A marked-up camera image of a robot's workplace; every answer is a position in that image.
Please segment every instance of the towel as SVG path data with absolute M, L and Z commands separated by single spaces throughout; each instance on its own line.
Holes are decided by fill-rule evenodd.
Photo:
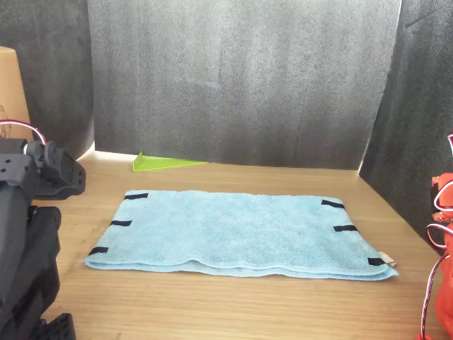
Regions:
M 375 281 L 397 275 L 341 200 L 129 191 L 85 263 L 97 269 Z

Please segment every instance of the wooden table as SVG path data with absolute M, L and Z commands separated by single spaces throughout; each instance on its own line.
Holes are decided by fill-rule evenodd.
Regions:
M 61 288 L 45 313 L 74 317 L 78 340 L 410 339 L 420 328 L 428 274 L 438 255 L 356 171 L 203 164 L 141 173 L 131 161 L 81 160 L 86 192 L 61 202 Z M 100 271 L 82 260 L 132 189 L 318 195 L 343 200 L 362 236 L 397 261 L 379 282 L 199 273 Z M 448 339 L 434 311 L 428 333 Z

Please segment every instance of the towel label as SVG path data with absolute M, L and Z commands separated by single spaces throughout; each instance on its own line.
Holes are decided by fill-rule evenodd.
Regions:
M 385 254 L 383 251 L 378 251 L 377 253 L 381 257 L 382 261 L 384 261 L 390 267 L 393 268 L 396 265 L 396 261 L 393 260 L 389 255 Z

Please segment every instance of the green object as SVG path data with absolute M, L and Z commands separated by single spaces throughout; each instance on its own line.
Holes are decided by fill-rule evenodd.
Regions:
M 185 159 L 143 156 L 140 152 L 132 164 L 134 171 L 148 171 L 157 169 L 174 168 L 176 166 L 205 164 L 206 161 L 186 161 Z

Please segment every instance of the wall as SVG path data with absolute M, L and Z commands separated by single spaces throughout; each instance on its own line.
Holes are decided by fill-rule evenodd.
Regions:
M 89 0 L 96 149 L 357 169 L 394 0 Z
M 425 238 L 431 177 L 452 171 L 453 3 L 403 1 L 389 80 L 360 176 Z
M 82 155 L 93 144 L 86 0 L 2 0 L 0 32 L 0 46 L 17 52 L 31 123 Z

